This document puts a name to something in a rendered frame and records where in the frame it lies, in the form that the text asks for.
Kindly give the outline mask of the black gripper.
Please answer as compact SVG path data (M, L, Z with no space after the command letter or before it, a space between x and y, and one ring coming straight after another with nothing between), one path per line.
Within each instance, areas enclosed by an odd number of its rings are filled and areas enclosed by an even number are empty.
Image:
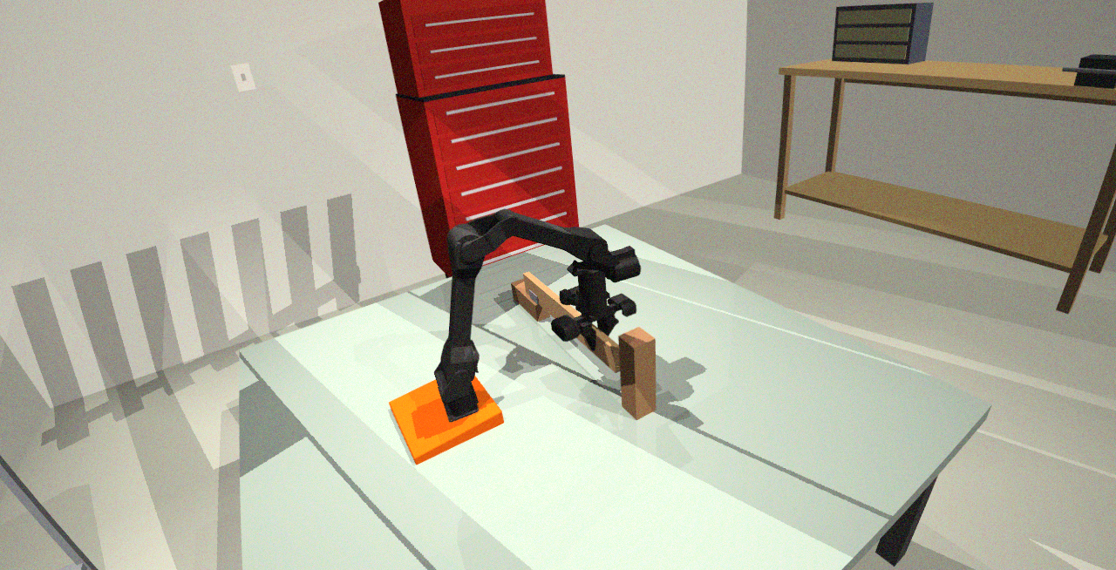
M591 350L596 350L596 330L591 328L591 322L597 322L597 328L609 336L610 330L619 323L615 316L619 309L626 317L636 315L636 302L631 301L626 294L610 297L606 289L597 294L585 294L580 289L576 289L575 294L581 297L581 316L564 315L556 317L551 322L554 334L562 341L571 341L583 335L583 338L589 341Z

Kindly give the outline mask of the long wooden rail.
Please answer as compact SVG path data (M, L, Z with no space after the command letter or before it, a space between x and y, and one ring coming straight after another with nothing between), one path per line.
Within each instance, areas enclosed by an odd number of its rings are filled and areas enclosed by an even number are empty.
M552 289L546 287L541 280L535 279L535 276L531 276L530 272L526 272L523 277L526 293L529 294L529 290L531 289L533 294L538 297L538 305L541 305L554 318L564 315L569 315L570 317L581 316L581 313L575 311L571 305L561 305L561 298L555 294ZM591 350L589 341L583 338L583 335L579 335L576 339L581 341L591 352L595 352L598 358L602 358L602 361L606 363L610 367L610 370L616 374L619 371L619 344L610 340L609 336L603 334L596 325L591 323L591 328L596 330L596 350Z

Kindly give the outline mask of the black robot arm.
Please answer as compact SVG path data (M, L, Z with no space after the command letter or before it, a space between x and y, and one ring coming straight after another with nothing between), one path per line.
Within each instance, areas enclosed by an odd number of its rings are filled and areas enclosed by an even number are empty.
M497 251L510 236L560 248L583 260L574 260L567 268L571 276L578 276L579 287L561 289L559 294L561 305L575 305L578 312L581 312L581 297L575 294L576 289L585 294L597 294L606 289L606 279L620 282L641 274L636 249L625 247L609 251L609 244L590 228L557 226L509 209L452 228L448 235L452 265L449 338L434 371L449 422L478 410L472 386L480 360L477 345L471 340L474 283L485 255Z

